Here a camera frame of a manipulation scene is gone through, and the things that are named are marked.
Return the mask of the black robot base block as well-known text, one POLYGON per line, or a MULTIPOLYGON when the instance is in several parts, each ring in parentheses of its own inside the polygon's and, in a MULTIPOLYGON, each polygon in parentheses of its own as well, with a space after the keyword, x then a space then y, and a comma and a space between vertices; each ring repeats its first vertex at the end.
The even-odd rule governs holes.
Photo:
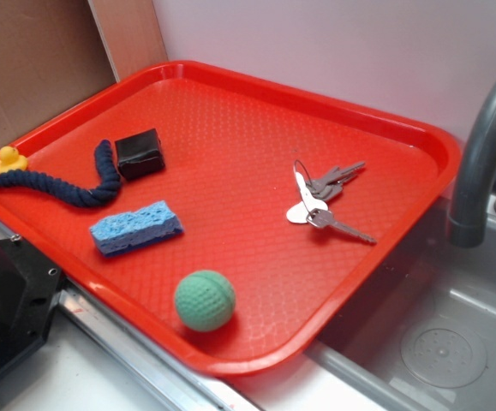
POLYGON ((0 240, 0 378, 47 341, 63 272, 27 240, 0 240))

